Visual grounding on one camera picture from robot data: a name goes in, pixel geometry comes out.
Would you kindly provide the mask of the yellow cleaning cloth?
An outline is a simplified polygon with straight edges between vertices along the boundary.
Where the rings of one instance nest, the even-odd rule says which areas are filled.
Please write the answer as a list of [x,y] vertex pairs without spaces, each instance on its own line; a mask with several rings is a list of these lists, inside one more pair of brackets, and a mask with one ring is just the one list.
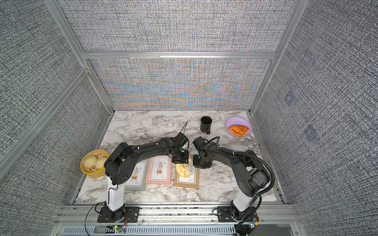
[[190,177],[193,171],[193,157],[189,156],[188,163],[176,164],[176,172],[182,178]]

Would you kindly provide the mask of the tan wooden picture frame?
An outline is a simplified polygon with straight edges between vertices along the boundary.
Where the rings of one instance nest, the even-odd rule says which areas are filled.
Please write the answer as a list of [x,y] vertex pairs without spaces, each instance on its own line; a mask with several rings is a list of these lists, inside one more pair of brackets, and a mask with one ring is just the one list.
[[174,186],[199,189],[199,168],[192,168],[188,177],[181,177],[178,173],[175,173]]

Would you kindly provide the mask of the pink picture frame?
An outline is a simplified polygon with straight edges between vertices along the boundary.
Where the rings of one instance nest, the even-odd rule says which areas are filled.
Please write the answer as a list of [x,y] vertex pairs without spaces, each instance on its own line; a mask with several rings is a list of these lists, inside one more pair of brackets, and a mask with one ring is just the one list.
[[172,161],[169,156],[155,156],[149,159],[146,184],[170,185]]

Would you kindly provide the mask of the grey-green picture frame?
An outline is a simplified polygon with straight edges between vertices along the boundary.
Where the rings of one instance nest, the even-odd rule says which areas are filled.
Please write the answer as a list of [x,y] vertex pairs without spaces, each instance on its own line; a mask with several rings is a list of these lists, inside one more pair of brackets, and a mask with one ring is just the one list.
[[131,177],[125,183],[125,190],[143,191],[145,189],[149,160],[138,162],[134,167]]

